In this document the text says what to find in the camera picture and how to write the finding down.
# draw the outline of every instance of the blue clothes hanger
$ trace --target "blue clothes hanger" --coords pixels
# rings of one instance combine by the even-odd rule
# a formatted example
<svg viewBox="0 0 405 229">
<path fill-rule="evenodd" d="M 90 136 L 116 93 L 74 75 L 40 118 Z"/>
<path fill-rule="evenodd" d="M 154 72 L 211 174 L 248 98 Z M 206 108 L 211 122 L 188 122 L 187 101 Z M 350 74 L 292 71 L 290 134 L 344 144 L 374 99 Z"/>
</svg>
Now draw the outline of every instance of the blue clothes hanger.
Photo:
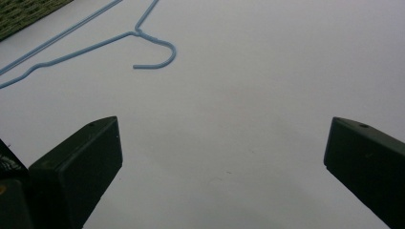
<svg viewBox="0 0 405 229">
<path fill-rule="evenodd" d="M 150 41 L 150 42 L 152 42 L 154 44 L 158 44 L 158 45 L 167 47 L 172 51 L 172 54 L 170 55 L 170 57 L 167 60 L 165 60 L 164 62 L 162 62 L 162 63 L 152 64 L 152 65 L 134 65 L 133 66 L 134 69 L 159 69 L 159 68 L 163 68 L 163 67 L 167 66 L 176 57 L 176 47 L 173 44 L 171 44 L 170 42 L 159 40 L 156 37 L 153 37 L 153 36 L 150 36 L 150 35 L 146 34 L 145 32 L 143 32 L 140 29 L 140 26 L 142 25 L 142 23 L 145 21 L 145 19 L 148 17 L 148 15 L 150 14 L 152 9 L 156 6 L 156 4 L 158 2 L 159 2 L 159 0 L 154 0 L 152 2 L 152 4 L 149 6 L 149 8 L 146 10 L 146 12 L 143 14 L 143 16 L 139 19 L 139 21 L 135 25 L 135 30 L 134 31 L 127 31 L 127 32 L 125 32 L 123 34 L 120 34 L 120 35 L 117 35 L 117 36 L 112 37 L 110 39 L 107 39 L 105 41 L 99 42 L 99 43 L 94 44 L 94 45 L 92 45 L 90 47 L 87 47 L 85 49 L 82 49 L 82 50 L 79 50 L 79 51 L 64 55 L 62 57 L 56 58 L 56 59 L 54 59 L 52 61 L 35 64 L 34 66 L 30 67 L 25 73 L 23 73 L 21 76 L 16 77 L 16 78 L 14 78 L 14 79 L 12 79 L 12 80 L 10 80 L 8 82 L 5 82 L 3 84 L 0 84 L 0 89 L 6 88 L 6 87 L 8 87 L 8 86 L 10 86 L 10 85 L 12 85 L 12 84 L 14 84 L 16 82 L 19 82 L 19 81 L 23 80 L 28 75 L 30 75 L 30 73 L 32 73 L 33 71 L 35 71 L 37 69 L 50 67 L 52 65 L 61 63 L 63 61 L 72 59 L 72 58 L 77 57 L 79 55 L 82 55 L 82 54 L 84 54 L 86 52 L 90 52 L 90 51 L 93 51 L 93 50 L 98 49 L 100 47 L 103 47 L 105 45 L 108 45 L 110 43 L 116 42 L 116 41 L 118 41 L 118 40 L 120 40 L 120 39 L 122 39 L 124 37 L 127 37 L 127 36 L 138 36 L 138 37 L 141 37 L 141 38 L 143 38 L 145 40 L 148 40 L 148 41 Z"/>
</svg>

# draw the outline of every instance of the tabletop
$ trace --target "tabletop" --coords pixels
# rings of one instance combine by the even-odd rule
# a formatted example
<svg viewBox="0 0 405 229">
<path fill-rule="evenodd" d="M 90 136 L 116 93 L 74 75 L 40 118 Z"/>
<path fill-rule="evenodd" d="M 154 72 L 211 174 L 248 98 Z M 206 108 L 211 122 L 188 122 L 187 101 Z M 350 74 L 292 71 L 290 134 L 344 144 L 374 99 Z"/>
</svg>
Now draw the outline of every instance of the tabletop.
<svg viewBox="0 0 405 229">
<path fill-rule="evenodd" d="M 132 31 L 124 0 L 1 76 Z M 75 0 L 0 43 L 0 67 L 110 3 Z M 323 164 L 341 116 L 405 140 L 405 2 L 159 1 L 142 29 L 0 90 L 0 138 L 31 165 L 116 115 L 123 167 L 86 229 L 388 228 Z"/>
</svg>

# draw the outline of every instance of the green woven mat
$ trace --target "green woven mat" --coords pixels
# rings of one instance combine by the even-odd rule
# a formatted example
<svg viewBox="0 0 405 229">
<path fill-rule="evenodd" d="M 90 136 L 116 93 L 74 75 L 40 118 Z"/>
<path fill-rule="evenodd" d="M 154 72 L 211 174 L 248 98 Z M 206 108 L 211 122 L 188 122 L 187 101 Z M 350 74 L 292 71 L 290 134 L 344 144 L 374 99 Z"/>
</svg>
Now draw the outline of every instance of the green woven mat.
<svg viewBox="0 0 405 229">
<path fill-rule="evenodd" d="M 73 0 L 0 0 L 0 41 Z"/>
</svg>

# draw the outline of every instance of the black plastic part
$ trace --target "black plastic part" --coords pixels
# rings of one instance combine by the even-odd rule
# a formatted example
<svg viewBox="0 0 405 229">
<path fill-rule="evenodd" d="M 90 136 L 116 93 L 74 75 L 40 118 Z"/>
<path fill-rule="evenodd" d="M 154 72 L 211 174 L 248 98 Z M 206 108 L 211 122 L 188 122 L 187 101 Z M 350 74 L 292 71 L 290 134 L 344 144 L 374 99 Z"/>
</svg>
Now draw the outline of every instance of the black plastic part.
<svg viewBox="0 0 405 229">
<path fill-rule="evenodd" d="M 27 168 L 0 139 L 0 179 L 27 176 Z"/>
<path fill-rule="evenodd" d="M 393 229 L 405 228 L 405 144 L 375 128 L 335 117 L 327 169 Z"/>
<path fill-rule="evenodd" d="M 47 227 L 82 228 L 122 165 L 116 117 L 92 122 L 29 169 L 32 185 L 47 202 Z"/>
<path fill-rule="evenodd" d="M 17 179 L 0 180 L 0 228 L 34 229 L 23 184 Z"/>
</svg>

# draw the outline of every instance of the curved blue hook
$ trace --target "curved blue hook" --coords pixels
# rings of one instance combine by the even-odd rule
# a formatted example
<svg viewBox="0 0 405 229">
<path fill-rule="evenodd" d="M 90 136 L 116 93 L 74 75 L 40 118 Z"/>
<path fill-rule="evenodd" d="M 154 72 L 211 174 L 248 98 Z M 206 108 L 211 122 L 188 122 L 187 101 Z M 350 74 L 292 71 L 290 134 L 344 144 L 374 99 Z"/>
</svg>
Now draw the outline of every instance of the curved blue hook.
<svg viewBox="0 0 405 229">
<path fill-rule="evenodd" d="M 155 43 L 155 44 L 158 44 L 158 45 L 167 47 L 167 48 L 169 48 L 169 49 L 172 51 L 172 54 L 170 55 L 170 57 L 169 57 L 166 61 L 164 61 L 164 62 L 162 62 L 162 63 L 153 64 L 153 65 L 134 65 L 134 66 L 133 66 L 134 69 L 159 69 L 159 68 L 163 68 L 163 67 L 167 66 L 167 65 L 170 64 L 170 63 L 175 59 L 175 57 L 176 57 L 176 54 L 177 54 L 176 47 L 175 47 L 172 43 L 170 43 L 170 42 L 163 41 L 163 40 L 159 40 L 159 39 L 156 38 L 156 37 L 153 37 L 153 36 L 150 36 L 150 35 L 144 33 L 144 32 L 139 28 L 140 25 L 143 23 L 143 21 L 146 19 L 146 17 L 149 15 L 149 13 L 150 13 L 151 10 L 153 9 L 153 7 L 155 7 L 158 2 L 159 2 L 159 0 L 155 0 L 155 1 L 150 5 L 150 7 L 148 8 L 148 10 L 143 14 L 143 16 L 142 16 L 142 17 L 140 18 L 140 20 L 137 22 L 134 31 L 125 32 L 125 33 L 123 33 L 123 34 L 117 35 L 117 36 L 112 37 L 112 38 L 110 38 L 110 39 L 107 39 L 107 40 L 105 40 L 105 41 L 102 41 L 102 42 L 99 42 L 99 43 L 97 43 L 97 44 L 94 44 L 94 45 L 92 45 L 92 46 L 90 46 L 90 47 L 87 47 L 87 48 L 85 48 L 85 49 L 82 49 L 82 50 L 79 50 L 79 51 L 76 51 L 76 52 L 72 52 L 72 53 L 70 53 L 70 54 L 67 54 L 67 55 L 64 55 L 64 56 L 62 56 L 62 57 L 56 58 L 56 59 L 54 59 L 54 60 L 52 60 L 52 61 L 36 64 L 36 65 L 30 67 L 30 68 L 29 68 L 25 73 L 23 73 L 21 76 L 16 77 L 16 78 L 14 78 L 14 79 L 12 79 L 12 80 L 6 82 L 6 83 L 0 84 L 0 89 L 6 88 L 6 87 L 8 87 L 9 85 L 12 85 L 12 84 L 14 84 L 14 83 L 16 83 L 16 82 L 18 82 L 18 81 L 23 80 L 24 78 L 26 78 L 28 75 L 30 75 L 33 71 L 35 71 L 35 70 L 37 70 L 37 69 L 53 66 L 53 65 L 55 65 L 55 64 L 58 64 L 58 63 L 61 63 L 61 62 L 63 62 L 63 61 L 66 61 L 66 60 L 72 59 L 72 58 L 74 58 L 74 57 L 77 57 L 77 56 L 79 56 L 79 55 L 82 55 L 82 54 L 84 54 L 84 53 L 86 53 L 86 52 L 90 52 L 90 51 L 93 51 L 93 50 L 95 50 L 95 49 L 101 48 L 101 47 L 103 47 L 103 46 L 105 46 L 105 45 L 108 45 L 108 44 L 110 44 L 110 43 L 116 42 L 116 41 L 118 41 L 118 40 L 120 40 L 120 39 L 122 39 L 122 38 L 124 38 L 124 37 L 130 36 L 130 35 L 132 35 L 132 36 L 139 36 L 139 37 L 141 37 L 141 38 L 143 38 L 143 39 L 145 39 L 145 40 L 148 40 L 148 41 L 150 41 L 150 42 L 152 42 L 152 43 Z"/>
</svg>

